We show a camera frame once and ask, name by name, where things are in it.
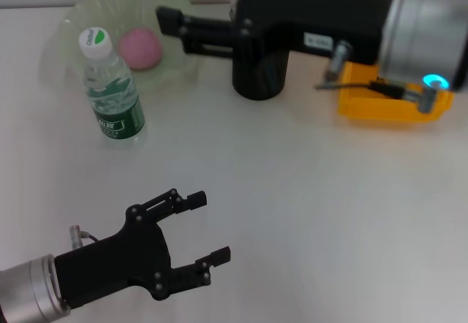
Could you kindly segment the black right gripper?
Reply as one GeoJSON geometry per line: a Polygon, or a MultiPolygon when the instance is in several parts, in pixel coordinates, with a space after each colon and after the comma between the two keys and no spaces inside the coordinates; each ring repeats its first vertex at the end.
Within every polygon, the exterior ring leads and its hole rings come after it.
{"type": "MultiPolygon", "coordinates": [[[[261,59],[280,50],[330,58],[340,41],[349,60],[377,61],[382,30],[392,0],[238,0],[235,25],[249,33],[237,53],[261,59]]],[[[165,36],[179,38],[186,54],[232,58],[237,35],[232,21],[199,18],[179,9],[157,7],[165,36]]]]}

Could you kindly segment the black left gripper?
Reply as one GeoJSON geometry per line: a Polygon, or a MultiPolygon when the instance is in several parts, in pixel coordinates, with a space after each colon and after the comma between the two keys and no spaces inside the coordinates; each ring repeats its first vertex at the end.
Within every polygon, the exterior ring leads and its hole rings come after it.
{"type": "Polygon", "coordinates": [[[231,260],[224,247],[190,265],[171,268],[161,228],[156,224],[173,214],[207,205],[204,191],[183,198],[171,189],[127,209],[119,232],[54,259],[61,297],[79,308],[131,286],[148,290],[155,300],[211,284],[211,267],[231,260]]]}

